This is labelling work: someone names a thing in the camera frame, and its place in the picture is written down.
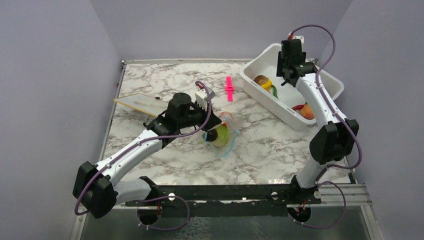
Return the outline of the dark avocado toy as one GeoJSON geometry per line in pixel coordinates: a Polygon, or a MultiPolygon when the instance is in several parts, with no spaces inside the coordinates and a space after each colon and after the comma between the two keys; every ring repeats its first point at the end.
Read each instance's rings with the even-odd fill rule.
{"type": "Polygon", "coordinates": [[[216,129],[209,130],[204,137],[207,142],[214,142],[218,139],[218,131],[216,129]]]}

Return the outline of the green cabbage toy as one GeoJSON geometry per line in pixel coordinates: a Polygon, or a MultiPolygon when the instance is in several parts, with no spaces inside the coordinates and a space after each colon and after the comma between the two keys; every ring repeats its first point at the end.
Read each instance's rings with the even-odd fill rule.
{"type": "Polygon", "coordinates": [[[213,142],[213,144],[215,147],[222,148],[229,142],[229,130],[227,127],[221,125],[218,126],[216,130],[218,132],[218,138],[213,142]]]}

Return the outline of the clear zip top bag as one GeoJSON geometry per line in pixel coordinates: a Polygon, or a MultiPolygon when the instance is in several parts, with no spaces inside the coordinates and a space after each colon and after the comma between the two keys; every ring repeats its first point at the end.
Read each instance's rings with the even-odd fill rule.
{"type": "Polygon", "coordinates": [[[207,145],[217,158],[225,158],[233,150],[240,134],[240,121],[228,111],[223,111],[219,118],[222,123],[207,132],[202,131],[197,142],[207,145]]]}

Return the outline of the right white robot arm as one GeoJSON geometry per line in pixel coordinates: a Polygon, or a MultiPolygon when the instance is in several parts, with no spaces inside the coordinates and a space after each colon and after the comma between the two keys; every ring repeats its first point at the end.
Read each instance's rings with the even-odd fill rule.
{"type": "Polygon", "coordinates": [[[318,189],[327,168],[336,167],[336,162],[352,152],[359,124],[338,109],[324,87],[320,69],[306,61],[300,39],[281,41],[276,75],[301,93],[319,128],[309,143],[310,160],[292,178],[288,190],[289,199],[300,204],[318,189]]]}

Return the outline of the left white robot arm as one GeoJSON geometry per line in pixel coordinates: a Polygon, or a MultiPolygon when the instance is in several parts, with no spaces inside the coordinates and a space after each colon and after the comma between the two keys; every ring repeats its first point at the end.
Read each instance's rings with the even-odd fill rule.
{"type": "Polygon", "coordinates": [[[213,112],[212,99],[215,93],[207,89],[195,93],[195,101],[187,93],[178,92],[167,103],[165,110],[160,110],[156,118],[146,125],[141,134],[130,144],[109,158],[96,164],[89,161],[81,164],[72,190],[76,198],[74,213],[85,207],[96,219],[105,216],[115,205],[138,199],[144,205],[152,205],[157,200],[157,191],[143,178],[129,184],[121,179],[140,162],[150,155],[162,150],[177,138],[185,137],[181,130],[196,127],[207,132],[221,124],[221,119],[213,112]]]}

